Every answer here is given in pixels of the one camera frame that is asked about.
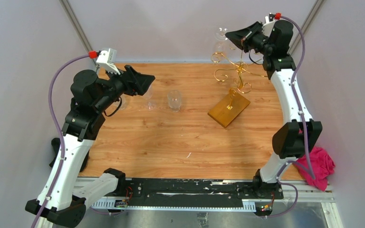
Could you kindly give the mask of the clear wine glass back top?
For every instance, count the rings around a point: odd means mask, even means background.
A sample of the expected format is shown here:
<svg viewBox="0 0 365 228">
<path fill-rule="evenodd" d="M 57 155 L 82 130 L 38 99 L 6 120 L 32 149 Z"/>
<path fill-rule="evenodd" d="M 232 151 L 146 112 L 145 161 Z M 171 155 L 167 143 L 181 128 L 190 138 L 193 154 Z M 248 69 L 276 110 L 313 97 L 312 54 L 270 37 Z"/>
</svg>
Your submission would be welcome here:
<svg viewBox="0 0 365 228">
<path fill-rule="evenodd" d="M 230 41 L 225 37 L 227 29 L 217 26 L 214 32 L 215 42 L 212 46 L 211 60 L 215 63 L 227 62 L 225 57 L 230 58 L 232 50 L 230 48 Z"/>
</svg>

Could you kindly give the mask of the clear ribbed wine glass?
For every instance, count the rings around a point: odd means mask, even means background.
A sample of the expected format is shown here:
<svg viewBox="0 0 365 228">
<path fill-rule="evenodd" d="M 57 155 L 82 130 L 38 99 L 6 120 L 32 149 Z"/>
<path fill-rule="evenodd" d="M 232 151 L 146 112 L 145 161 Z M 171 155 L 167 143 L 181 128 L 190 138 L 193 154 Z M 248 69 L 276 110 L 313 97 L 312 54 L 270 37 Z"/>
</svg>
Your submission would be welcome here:
<svg viewBox="0 0 365 228">
<path fill-rule="evenodd" d="M 126 95 L 122 95 L 121 96 L 121 101 L 120 101 L 120 108 L 119 110 L 124 110 L 127 108 L 129 104 L 129 98 Z"/>
</svg>

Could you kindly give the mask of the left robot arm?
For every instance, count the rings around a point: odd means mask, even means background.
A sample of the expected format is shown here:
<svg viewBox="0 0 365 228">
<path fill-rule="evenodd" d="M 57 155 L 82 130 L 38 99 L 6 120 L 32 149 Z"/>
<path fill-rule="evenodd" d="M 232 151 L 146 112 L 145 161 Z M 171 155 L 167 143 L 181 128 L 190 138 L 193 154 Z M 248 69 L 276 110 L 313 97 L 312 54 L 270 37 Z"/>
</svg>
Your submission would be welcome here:
<svg viewBox="0 0 365 228">
<path fill-rule="evenodd" d="M 121 102 L 122 95 L 144 95 L 155 81 L 155 76 L 139 73 L 130 65 L 107 75 L 108 79 L 101 79 L 95 71 L 87 69 L 74 76 L 70 111 L 59 130 L 59 149 L 52 172 L 39 196 L 25 206 L 27 212 L 36 216 L 34 227 L 41 228 L 44 222 L 50 222 L 74 228 L 106 194 L 132 195 L 125 173 L 113 168 L 82 189 L 74 190 L 84 161 L 106 120 L 107 108 Z"/>
</svg>

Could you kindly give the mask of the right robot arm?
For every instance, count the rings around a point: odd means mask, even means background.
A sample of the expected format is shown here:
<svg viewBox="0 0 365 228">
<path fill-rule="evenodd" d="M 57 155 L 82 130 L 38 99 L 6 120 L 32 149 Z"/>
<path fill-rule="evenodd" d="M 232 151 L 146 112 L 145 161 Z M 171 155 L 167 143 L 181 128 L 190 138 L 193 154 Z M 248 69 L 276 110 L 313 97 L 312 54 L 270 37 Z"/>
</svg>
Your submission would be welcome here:
<svg viewBox="0 0 365 228">
<path fill-rule="evenodd" d="M 297 81 L 301 64 L 295 64 L 288 52 L 293 29 L 298 27 L 294 21 L 281 17 L 225 34 L 243 52 L 253 50 L 263 55 L 263 68 L 278 94 L 283 113 L 283 126 L 272 138 L 270 159 L 257 170 L 249 186 L 239 189 L 241 196 L 253 194 L 262 199 L 277 195 L 281 175 L 303 156 L 306 171 L 315 177 L 310 152 L 322 132 L 322 123 L 315 121 L 306 108 Z"/>
</svg>

